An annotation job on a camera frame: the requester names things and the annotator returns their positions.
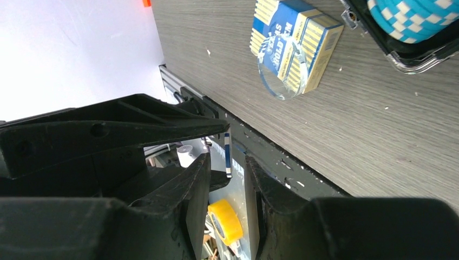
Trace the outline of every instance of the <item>gray wood-grain table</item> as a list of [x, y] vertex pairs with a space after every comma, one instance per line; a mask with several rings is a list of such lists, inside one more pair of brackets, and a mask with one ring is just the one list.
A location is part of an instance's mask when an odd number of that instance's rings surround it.
[[[308, 0], [335, 19], [339, 0]], [[250, 52], [255, 0], [157, 0], [167, 68], [354, 196], [428, 196], [459, 209], [459, 58], [395, 71], [346, 28], [319, 87], [265, 90]]]

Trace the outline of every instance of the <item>blue and yellow matchbox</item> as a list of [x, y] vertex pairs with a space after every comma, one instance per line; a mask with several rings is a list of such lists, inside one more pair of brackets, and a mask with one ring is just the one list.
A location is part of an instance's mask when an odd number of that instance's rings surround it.
[[[303, 47], [309, 78], [303, 93], [316, 89], [343, 31], [343, 25], [302, 0], [257, 0], [253, 19], [251, 52], [258, 56], [270, 36], [289, 34]], [[298, 88], [298, 59], [285, 44], [269, 44], [277, 54], [267, 66], [281, 81]]]

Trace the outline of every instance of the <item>blue and white poker chip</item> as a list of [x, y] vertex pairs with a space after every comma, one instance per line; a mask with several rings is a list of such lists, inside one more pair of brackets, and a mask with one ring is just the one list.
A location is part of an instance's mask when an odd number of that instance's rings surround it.
[[459, 5], [450, 0], [418, 0], [418, 3], [428, 11], [445, 19], [454, 20], [459, 15]]
[[230, 136], [230, 130], [228, 130], [225, 133], [225, 165], [226, 165], [226, 177], [227, 178], [232, 178], [233, 174], [231, 172], [231, 162], [232, 162], [232, 157], [231, 157], [231, 136]]
[[417, 24], [424, 28], [425, 30], [431, 30], [434, 33], [440, 30], [443, 30], [447, 25], [441, 25], [436, 23], [431, 23], [426, 19], [423, 19], [419, 15], [415, 14], [414, 12], [408, 12], [406, 14], [402, 13], [399, 8], [397, 7], [397, 3], [394, 3], [394, 0], [381, 0], [385, 3], [386, 7], [389, 8], [391, 13], [394, 14], [394, 17], [402, 23], [404, 26], [410, 26], [412, 24]]
[[383, 17], [392, 25], [394, 29], [401, 32], [403, 35], [417, 39], [419, 41], [427, 40], [432, 35], [436, 34], [437, 31], [425, 29], [420, 25], [411, 23], [409, 26], [405, 26], [403, 23], [399, 22], [395, 15], [390, 11], [390, 9], [385, 5], [384, 0], [376, 0], [378, 8], [381, 10]]
[[368, 0], [376, 23], [405, 43], [429, 39], [459, 18], [459, 0]]
[[376, 0], [368, 0], [367, 2], [368, 9], [370, 10], [371, 15], [375, 19], [376, 23], [391, 37], [404, 42], [404, 43], [417, 43], [419, 40], [415, 38], [408, 37], [401, 32], [397, 31], [392, 27], [392, 25], [383, 17], [381, 10], [379, 9]]
[[437, 14], [428, 11], [424, 6], [420, 5], [418, 0], [392, 0], [396, 7], [401, 13], [407, 17], [411, 17], [411, 20], [416, 24], [422, 24], [424, 21], [428, 21], [432, 24], [448, 25], [454, 20], [444, 18]]

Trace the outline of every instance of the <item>yellow tape roll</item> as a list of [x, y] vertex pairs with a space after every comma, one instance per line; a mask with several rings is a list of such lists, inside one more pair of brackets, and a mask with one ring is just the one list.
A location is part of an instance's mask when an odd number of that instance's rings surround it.
[[231, 205], [225, 200], [219, 200], [207, 208], [215, 232], [229, 246], [242, 238], [242, 226]]

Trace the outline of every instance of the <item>clear plastic lid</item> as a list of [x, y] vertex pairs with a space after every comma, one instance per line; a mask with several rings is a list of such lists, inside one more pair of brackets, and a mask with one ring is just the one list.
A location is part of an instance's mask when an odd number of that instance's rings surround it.
[[258, 72], [266, 89], [277, 99], [291, 99], [303, 93], [307, 68], [304, 51], [292, 36], [274, 35], [261, 43]]

